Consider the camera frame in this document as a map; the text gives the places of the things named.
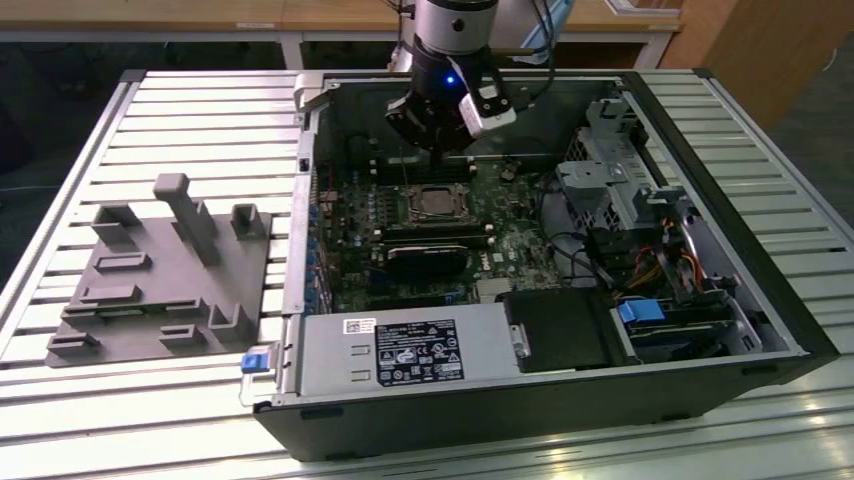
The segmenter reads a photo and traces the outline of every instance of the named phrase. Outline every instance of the black plastic cover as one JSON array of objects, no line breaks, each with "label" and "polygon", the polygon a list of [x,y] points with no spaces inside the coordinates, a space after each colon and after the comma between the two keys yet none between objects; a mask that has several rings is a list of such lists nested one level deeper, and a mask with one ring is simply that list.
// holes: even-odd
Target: black plastic cover
[{"label": "black plastic cover", "polygon": [[529,341],[531,355],[519,361],[523,372],[626,365],[626,352],[598,289],[510,292],[505,311]]}]

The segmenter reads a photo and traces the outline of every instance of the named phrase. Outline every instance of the metal bracket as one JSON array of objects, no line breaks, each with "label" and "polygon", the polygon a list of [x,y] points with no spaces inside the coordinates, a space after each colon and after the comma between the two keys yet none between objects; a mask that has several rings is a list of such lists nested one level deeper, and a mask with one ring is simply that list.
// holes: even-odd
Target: metal bracket
[{"label": "metal bracket", "polygon": [[294,105],[298,112],[307,112],[325,101],[326,75],[322,72],[306,72],[294,82]]}]

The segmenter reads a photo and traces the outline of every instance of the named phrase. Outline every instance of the gray floor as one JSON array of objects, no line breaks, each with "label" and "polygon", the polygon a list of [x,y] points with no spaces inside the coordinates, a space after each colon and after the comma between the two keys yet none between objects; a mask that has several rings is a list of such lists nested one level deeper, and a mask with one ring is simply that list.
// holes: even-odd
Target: gray floor
[{"label": "gray floor", "polygon": [[[0,287],[54,199],[90,130],[126,68],[275,69],[283,68],[275,45],[87,45],[42,46],[30,53],[0,45],[0,103],[36,147],[36,160],[0,175]],[[346,65],[381,68],[390,47],[326,44],[306,52],[311,68]],[[39,70],[76,72],[103,85],[86,100],[63,100]],[[770,132],[796,165],[818,186],[841,214],[854,223],[854,35],[837,59]],[[40,187],[4,191],[8,188]]]},{"label": "gray floor", "polygon": [[842,217],[854,224],[854,34],[770,134]]}]

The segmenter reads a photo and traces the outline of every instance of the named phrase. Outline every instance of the black cable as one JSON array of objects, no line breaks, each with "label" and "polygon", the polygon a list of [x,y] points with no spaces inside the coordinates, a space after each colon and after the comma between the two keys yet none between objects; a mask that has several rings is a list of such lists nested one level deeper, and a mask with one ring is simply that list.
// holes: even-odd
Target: black cable
[{"label": "black cable", "polygon": [[537,19],[539,21],[539,28],[543,30],[543,36],[547,37],[549,41],[549,78],[546,79],[546,84],[542,86],[539,91],[531,95],[531,103],[549,91],[551,88],[551,84],[555,81],[555,30],[554,30],[554,19],[551,17],[551,9],[549,8],[549,0],[543,0],[543,6],[546,8],[546,16],[543,16],[539,11],[539,6],[537,5],[537,0],[530,0],[531,8],[534,8],[534,12],[537,14]]}]

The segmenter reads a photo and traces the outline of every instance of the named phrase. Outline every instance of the white table leg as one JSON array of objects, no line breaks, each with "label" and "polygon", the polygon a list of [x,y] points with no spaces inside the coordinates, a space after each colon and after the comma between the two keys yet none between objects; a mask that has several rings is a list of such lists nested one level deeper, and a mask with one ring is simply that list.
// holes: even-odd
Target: white table leg
[{"label": "white table leg", "polygon": [[282,56],[285,57],[285,66],[289,70],[303,70],[303,44],[302,32],[283,32],[279,35],[279,44],[282,45]]},{"label": "white table leg", "polygon": [[665,50],[670,44],[671,32],[650,33],[650,39],[643,44],[638,59],[635,60],[637,69],[653,69],[658,68],[658,63],[665,56]]}]

